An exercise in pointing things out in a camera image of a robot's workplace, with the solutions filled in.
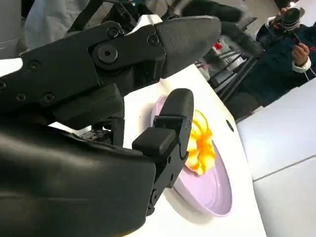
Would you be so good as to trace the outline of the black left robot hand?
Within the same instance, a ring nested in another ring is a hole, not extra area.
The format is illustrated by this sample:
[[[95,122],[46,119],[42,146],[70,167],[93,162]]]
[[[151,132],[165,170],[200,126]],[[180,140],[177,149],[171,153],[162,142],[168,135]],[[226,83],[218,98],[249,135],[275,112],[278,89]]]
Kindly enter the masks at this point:
[[[237,26],[243,12],[236,7],[211,0],[191,0],[182,8],[181,15],[217,17],[221,21],[221,35],[229,38],[245,55],[259,57],[264,52],[258,42]]]

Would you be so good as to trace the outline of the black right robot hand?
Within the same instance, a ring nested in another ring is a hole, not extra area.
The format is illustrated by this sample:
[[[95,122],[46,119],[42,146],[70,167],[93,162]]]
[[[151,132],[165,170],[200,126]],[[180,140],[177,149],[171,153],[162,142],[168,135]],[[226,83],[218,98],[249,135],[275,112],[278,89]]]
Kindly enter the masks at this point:
[[[173,90],[152,127],[123,147],[124,97],[203,57],[217,17],[117,22],[22,55],[0,79],[0,234],[116,237],[139,229],[187,158],[194,95]]]

